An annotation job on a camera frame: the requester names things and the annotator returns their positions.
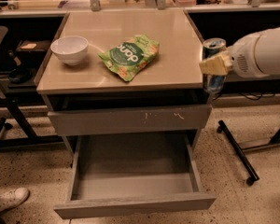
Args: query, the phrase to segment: white shoe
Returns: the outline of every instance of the white shoe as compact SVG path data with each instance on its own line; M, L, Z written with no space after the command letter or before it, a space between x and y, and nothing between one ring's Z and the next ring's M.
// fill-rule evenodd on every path
M0 212L17 207L24 203L28 197L29 190L27 188L18 188L1 194Z

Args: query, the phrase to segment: speckled floor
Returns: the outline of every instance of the speckled floor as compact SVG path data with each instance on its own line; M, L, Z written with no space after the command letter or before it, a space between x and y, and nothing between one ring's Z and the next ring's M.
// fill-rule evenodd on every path
M238 142L272 136L280 127L280 99L268 99L214 102L194 153L205 190L217 196L209 210L62 220L53 206L65 200L71 158L63 145L54 145L0 149L0 193L19 186L31 191L26 203L3 213L2 218L7 224L280 224L280 147L247 154L260 176L249 187L245 168L224 134L216 132L217 122L223 119ZM39 134L54 133L46 118L29 121ZM17 124L7 132L7 138L22 135Z

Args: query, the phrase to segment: workbench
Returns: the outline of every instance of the workbench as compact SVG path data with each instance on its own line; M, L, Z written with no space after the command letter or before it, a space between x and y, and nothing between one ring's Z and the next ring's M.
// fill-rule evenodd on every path
M180 8L69 14L60 37L87 38L88 57L71 67L52 54L37 82L73 157L66 202L55 207L62 218L206 209L215 200L193 154L211 104L187 16ZM159 41L160 53L125 82L98 53L140 34Z

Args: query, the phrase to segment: white robotic arm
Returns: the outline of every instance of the white robotic arm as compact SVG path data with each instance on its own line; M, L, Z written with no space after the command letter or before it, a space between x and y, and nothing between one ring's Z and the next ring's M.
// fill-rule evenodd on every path
M280 75L280 27L246 35L200 67L207 75L226 76L230 70L240 77Z

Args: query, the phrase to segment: snack bag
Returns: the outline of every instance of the snack bag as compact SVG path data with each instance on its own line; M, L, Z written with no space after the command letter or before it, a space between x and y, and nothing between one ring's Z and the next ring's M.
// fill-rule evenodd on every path
M105 66L123 80L131 81L159 53L159 42L136 35L114 49L100 53Z

